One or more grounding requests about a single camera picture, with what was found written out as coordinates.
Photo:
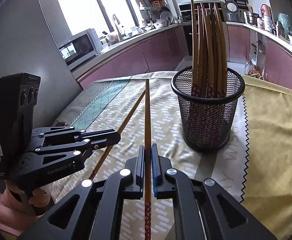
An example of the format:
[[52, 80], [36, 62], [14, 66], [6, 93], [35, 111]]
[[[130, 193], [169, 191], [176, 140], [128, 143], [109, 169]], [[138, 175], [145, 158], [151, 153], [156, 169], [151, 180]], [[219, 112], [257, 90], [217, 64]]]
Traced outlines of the left hand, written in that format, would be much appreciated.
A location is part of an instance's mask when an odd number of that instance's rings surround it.
[[0, 213], [5, 215], [41, 215], [50, 205], [52, 183], [33, 190], [22, 191], [12, 181], [5, 181], [6, 189], [0, 192]]

